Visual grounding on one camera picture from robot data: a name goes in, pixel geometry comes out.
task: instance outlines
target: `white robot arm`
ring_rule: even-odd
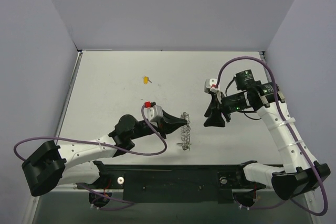
[[[70,143],[60,141],[58,145],[54,141],[44,142],[22,164],[31,195],[43,195],[62,184],[93,183],[99,178],[99,171],[90,161],[117,157],[126,152],[144,156],[163,153],[166,147],[151,154],[133,152],[131,149],[135,144],[132,140],[153,134],[153,129],[163,140],[167,134],[186,125],[187,121],[167,114],[155,103],[147,102],[144,106],[148,121],[124,115],[111,133],[100,138],[90,141],[67,139]]]
[[[316,189],[317,179],[307,159],[300,151],[298,143],[302,145],[309,159],[314,163],[322,180],[330,175],[330,170],[327,164],[320,165],[308,150],[294,125],[295,119],[288,112],[281,91],[278,89],[275,92],[277,92],[280,109],[286,120],[281,118],[276,107],[271,83],[261,84],[260,81],[255,81],[251,70],[237,73],[234,80],[237,89],[242,92],[230,96],[225,96],[219,86],[216,87],[217,79],[206,80],[204,91],[211,94],[212,100],[205,113],[207,120],[204,126],[224,127],[225,121],[222,115],[226,122],[229,122],[231,113],[244,112],[247,108],[253,108],[269,130],[280,153],[283,167],[267,166],[250,161],[242,164],[244,179],[272,187],[283,200]],[[298,141],[295,141],[286,124],[290,124]]]

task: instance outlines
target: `bolt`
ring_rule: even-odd
[[[227,180],[226,180],[225,177],[221,177],[221,178],[219,179],[219,182],[220,182],[221,184],[226,184],[226,183],[227,183]]]
[[[123,177],[119,177],[119,178],[117,179],[117,182],[118,182],[119,185],[124,184],[124,178],[123,178]]]

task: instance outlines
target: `red part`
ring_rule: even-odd
[[[150,108],[151,106],[151,102],[145,102],[145,108]]]

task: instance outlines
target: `metal spring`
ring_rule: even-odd
[[[190,150],[190,118],[187,112],[181,114],[181,118],[187,120],[187,124],[181,127],[181,140],[182,143],[177,143],[178,146],[181,146],[184,151]]]

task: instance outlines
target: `yellow object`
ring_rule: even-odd
[[[144,76],[142,78],[143,78],[143,84],[148,84],[148,82],[152,83],[148,76]]]

